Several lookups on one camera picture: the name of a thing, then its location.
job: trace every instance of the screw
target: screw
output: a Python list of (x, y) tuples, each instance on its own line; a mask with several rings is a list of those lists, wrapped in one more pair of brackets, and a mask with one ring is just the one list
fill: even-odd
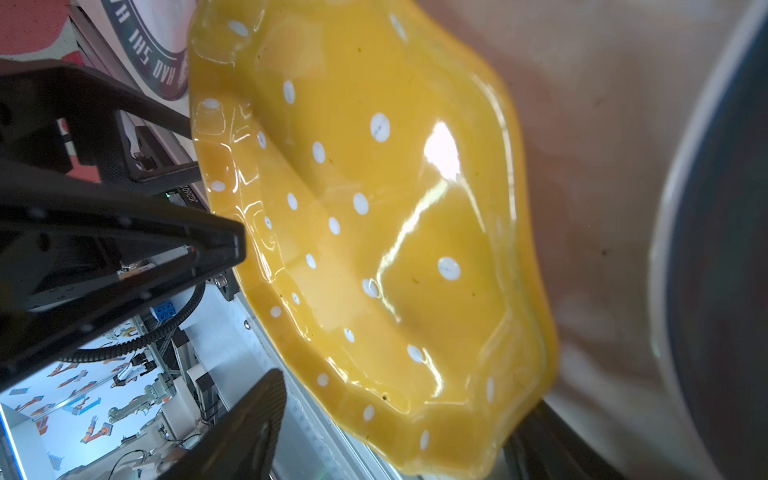
[(218, 288), (227, 288), (227, 278), (222, 275), (216, 275), (213, 279), (214, 285)]

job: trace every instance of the table surface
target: table surface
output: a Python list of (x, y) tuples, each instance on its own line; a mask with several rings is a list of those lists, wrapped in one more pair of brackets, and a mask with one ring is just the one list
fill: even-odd
[(649, 342), (667, 169), (743, 0), (419, 0), (501, 75), (523, 127), (561, 340), (552, 407), (629, 478), (709, 478)]

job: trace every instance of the yellow plate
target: yellow plate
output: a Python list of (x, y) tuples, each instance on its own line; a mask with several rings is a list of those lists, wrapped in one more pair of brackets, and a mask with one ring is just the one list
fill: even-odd
[(201, 0), (189, 69), (291, 371), (402, 472), (487, 474), (557, 370), (502, 83), (409, 0)]

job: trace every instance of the blue block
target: blue block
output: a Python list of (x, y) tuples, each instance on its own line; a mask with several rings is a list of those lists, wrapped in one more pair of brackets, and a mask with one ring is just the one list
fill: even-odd
[(152, 309), (152, 314), (155, 316), (155, 318), (157, 318), (158, 322), (162, 323), (165, 320), (176, 315), (176, 309), (174, 308), (173, 303), (170, 300), (168, 300), (167, 302), (154, 307)]

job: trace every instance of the black cable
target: black cable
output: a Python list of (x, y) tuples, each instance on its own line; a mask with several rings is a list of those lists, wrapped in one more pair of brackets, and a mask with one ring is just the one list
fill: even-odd
[(210, 415), (208, 415), (208, 410), (206, 410), (206, 411), (205, 411), (205, 416), (202, 418), (203, 422), (206, 422), (206, 423), (208, 423), (208, 425), (211, 425), (211, 426), (213, 426), (213, 424), (212, 424), (212, 423), (210, 423), (211, 419), (214, 419), (214, 420), (215, 420), (215, 419), (216, 419), (216, 414), (219, 412), (219, 404), (218, 404), (218, 403), (216, 403), (216, 404), (212, 405), (212, 406), (209, 408), (209, 410), (210, 410), (210, 409), (212, 409), (214, 406), (216, 407), (216, 409), (213, 411), (213, 413), (211, 413)]
[(203, 293), (205, 293), (205, 283), (197, 284), (194, 287), (192, 296), (189, 301), (187, 301), (187, 304), (184, 305), (176, 315), (163, 322), (158, 328), (149, 333), (145, 333), (137, 339), (100, 349), (75, 350), (71, 355), (60, 358), (59, 361), (70, 363), (101, 362), (143, 348), (173, 332), (179, 325), (181, 325), (181, 323), (186, 320), (200, 304), (200, 301), (203, 299)]
[(120, 458), (118, 458), (118, 460), (117, 460), (117, 461), (114, 463), (114, 467), (112, 467), (112, 471), (111, 471), (111, 472), (109, 472), (109, 476), (107, 477), (107, 480), (110, 480), (110, 478), (112, 478), (112, 474), (114, 473), (114, 470), (115, 470), (115, 469), (118, 467), (118, 464), (120, 463), (120, 460), (122, 460), (123, 458), (125, 458), (125, 456), (126, 456), (126, 455), (130, 455), (131, 453), (135, 453), (135, 452), (141, 452), (141, 458), (142, 458), (143, 460), (146, 460), (146, 459), (147, 459), (147, 457), (149, 456), (149, 454), (147, 453), (147, 451), (146, 451), (146, 450), (131, 450), (131, 451), (130, 451), (130, 452), (128, 452), (128, 453), (124, 453), (124, 454), (123, 454), (123, 455), (121, 455), (121, 457), (120, 457)]
[(187, 440), (191, 439), (191, 438), (192, 438), (192, 437), (194, 437), (194, 436), (198, 436), (198, 437), (200, 437), (200, 438), (203, 438), (203, 436), (202, 436), (201, 434), (199, 434), (199, 433), (193, 433), (192, 435), (190, 435), (190, 436), (186, 437), (184, 440), (181, 440), (181, 441), (178, 443), (178, 445), (177, 445), (177, 446), (179, 446), (179, 445), (183, 445), (183, 444), (184, 444), (184, 442), (186, 442)]

